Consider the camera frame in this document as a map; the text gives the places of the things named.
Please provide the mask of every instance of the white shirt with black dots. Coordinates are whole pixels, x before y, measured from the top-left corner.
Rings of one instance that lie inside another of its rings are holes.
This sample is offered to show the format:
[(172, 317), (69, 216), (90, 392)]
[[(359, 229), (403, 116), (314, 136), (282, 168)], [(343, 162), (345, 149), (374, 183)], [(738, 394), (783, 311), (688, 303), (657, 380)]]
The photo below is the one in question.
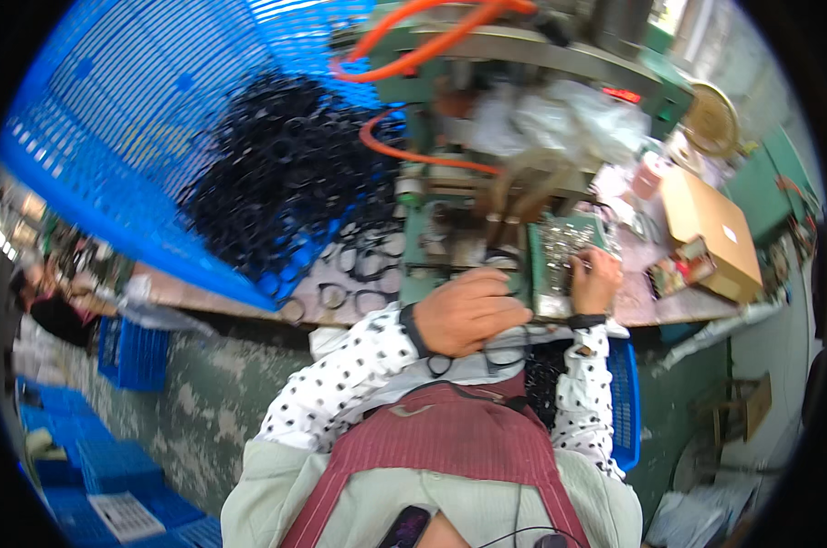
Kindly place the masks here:
[[(347, 332), (334, 352), (293, 373), (270, 404), (256, 441), (272, 441), (311, 452), (327, 453), (350, 423), (350, 416), (390, 378), (419, 359), (403, 325), (397, 303), (369, 313)], [(551, 442), (558, 450), (581, 453), (609, 477), (624, 473), (612, 453), (612, 374), (605, 367), (605, 325), (575, 330), (565, 353), (568, 373), (557, 382), (557, 421)]]

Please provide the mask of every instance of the cell phone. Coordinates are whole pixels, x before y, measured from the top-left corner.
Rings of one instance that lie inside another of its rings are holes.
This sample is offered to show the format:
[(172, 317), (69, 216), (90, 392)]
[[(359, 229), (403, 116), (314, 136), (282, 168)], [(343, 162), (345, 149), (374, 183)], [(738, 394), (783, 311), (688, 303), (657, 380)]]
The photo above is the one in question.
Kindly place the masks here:
[(651, 293), (662, 299), (682, 291), (715, 273), (715, 259), (705, 247), (703, 236), (697, 236), (647, 269)]
[(432, 512), (419, 506), (401, 510), (378, 548), (414, 548), (429, 527)]

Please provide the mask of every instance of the light green jacket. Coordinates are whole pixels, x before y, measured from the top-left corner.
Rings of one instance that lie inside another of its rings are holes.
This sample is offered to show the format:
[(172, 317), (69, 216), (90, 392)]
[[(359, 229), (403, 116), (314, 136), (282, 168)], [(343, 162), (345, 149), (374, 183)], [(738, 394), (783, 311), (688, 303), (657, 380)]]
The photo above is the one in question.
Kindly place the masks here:
[[(240, 482), (222, 508), (228, 548), (278, 546), (328, 465), (330, 455), (269, 441), (250, 441)], [(555, 450), (562, 485), (593, 548), (637, 548), (641, 506), (633, 488), (606, 475), (580, 453)], [(372, 548), (411, 504), (440, 509), (471, 546), (529, 526), (551, 525), (538, 491), (502, 481), (467, 479), (406, 468), (354, 474), (322, 532), (320, 547)], [(522, 532), (529, 548), (550, 531)], [(513, 541), (493, 544), (511, 547)]]

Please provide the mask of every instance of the maroon apron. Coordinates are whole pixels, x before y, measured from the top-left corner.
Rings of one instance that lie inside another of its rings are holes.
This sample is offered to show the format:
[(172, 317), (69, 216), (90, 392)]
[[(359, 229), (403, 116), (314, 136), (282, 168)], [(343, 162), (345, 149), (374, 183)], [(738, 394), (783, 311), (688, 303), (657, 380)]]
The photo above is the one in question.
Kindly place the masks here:
[(515, 411), (505, 405), (516, 396), (523, 396), (523, 373), (495, 384), (431, 384), (379, 408), (338, 438), (282, 547), (316, 545), (352, 474), (412, 468), (534, 486), (551, 525), (590, 548), (562, 487), (544, 425), (529, 406)]

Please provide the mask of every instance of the hand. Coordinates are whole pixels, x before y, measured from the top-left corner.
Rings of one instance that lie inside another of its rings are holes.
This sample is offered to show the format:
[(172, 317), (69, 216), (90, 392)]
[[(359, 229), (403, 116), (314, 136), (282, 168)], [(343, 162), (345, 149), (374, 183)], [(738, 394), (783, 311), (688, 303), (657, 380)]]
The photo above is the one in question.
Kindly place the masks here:
[[(590, 262), (588, 272), (581, 259)], [(570, 259), (573, 265), (573, 308), (576, 314), (605, 314), (605, 309), (623, 282), (620, 261), (601, 250), (588, 247)]]
[(473, 269), (429, 293), (413, 306), (413, 322), (435, 353), (461, 358), (486, 339), (529, 322), (532, 311), (507, 296), (508, 276), (497, 269)]

